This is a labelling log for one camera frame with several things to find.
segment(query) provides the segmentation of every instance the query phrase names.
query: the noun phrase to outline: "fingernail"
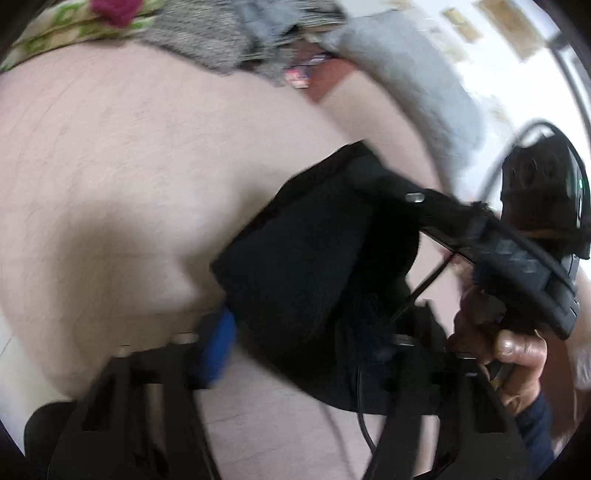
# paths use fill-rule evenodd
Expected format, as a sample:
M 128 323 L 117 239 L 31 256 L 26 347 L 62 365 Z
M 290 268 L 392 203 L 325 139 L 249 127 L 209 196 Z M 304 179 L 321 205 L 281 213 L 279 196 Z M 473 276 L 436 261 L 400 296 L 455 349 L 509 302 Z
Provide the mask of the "fingernail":
M 513 335 L 507 330 L 502 330 L 496 339 L 496 349 L 501 355 L 509 355 L 515 349 Z

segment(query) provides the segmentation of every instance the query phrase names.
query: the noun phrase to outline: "black fabric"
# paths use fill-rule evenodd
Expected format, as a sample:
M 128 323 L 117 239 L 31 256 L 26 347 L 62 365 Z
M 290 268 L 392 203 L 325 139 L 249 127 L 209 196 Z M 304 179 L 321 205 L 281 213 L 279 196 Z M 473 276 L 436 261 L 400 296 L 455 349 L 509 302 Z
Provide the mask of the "black fabric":
M 25 455 L 43 478 L 47 478 L 51 457 L 75 408 L 76 402 L 73 401 L 43 405 L 25 425 Z
M 348 165 L 375 170 L 361 142 L 290 179 L 212 264 L 228 306 L 260 350 L 300 388 L 366 413 L 387 410 L 382 362 L 389 318 L 408 296 L 418 227 L 353 188 Z

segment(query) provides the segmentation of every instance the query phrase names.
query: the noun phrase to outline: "finger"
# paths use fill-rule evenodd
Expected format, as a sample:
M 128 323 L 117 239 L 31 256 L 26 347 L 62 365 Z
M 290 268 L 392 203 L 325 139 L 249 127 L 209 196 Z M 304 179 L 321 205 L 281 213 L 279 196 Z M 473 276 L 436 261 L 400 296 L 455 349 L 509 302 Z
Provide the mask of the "finger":
M 495 358 L 503 363 L 515 364 L 503 383 L 508 395 L 520 395 L 532 385 L 539 384 L 548 349 L 539 335 L 523 335 L 502 330 L 495 341 Z
M 481 364 L 488 364 L 493 359 L 492 341 L 475 325 L 463 319 L 462 312 L 458 312 L 454 323 L 460 329 L 449 340 L 449 348 L 454 352 L 468 353 Z
M 487 319 L 483 314 L 486 313 L 483 306 L 486 304 L 486 296 L 478 288 L 469 288 L 460 300 L 460 310 L 466 316 L 466 320 L 473 325 L 481 325 Z

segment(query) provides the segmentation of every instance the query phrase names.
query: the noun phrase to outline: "blue object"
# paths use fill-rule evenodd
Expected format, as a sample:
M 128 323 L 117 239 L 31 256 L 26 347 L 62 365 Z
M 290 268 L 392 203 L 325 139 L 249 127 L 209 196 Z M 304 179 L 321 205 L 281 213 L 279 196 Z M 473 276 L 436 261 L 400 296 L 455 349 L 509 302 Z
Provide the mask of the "blue object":
M 200 358 L 200 379 L 204 387 L 222 376 L 226 358 L 236 342 L 236 320 L 234 314 L 224 307 L 219 315 L 215 330 L 209 338 Z

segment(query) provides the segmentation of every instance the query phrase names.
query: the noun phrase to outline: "metal screw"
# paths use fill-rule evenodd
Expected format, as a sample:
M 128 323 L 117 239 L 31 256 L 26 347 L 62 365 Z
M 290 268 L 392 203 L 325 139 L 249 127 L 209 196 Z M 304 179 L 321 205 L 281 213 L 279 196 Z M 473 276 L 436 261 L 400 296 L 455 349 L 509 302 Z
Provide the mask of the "metal screw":
M 408 203 L 421 203 L 425 199 L 425 194 L 422 192 L 407 193 L 404 200 Z

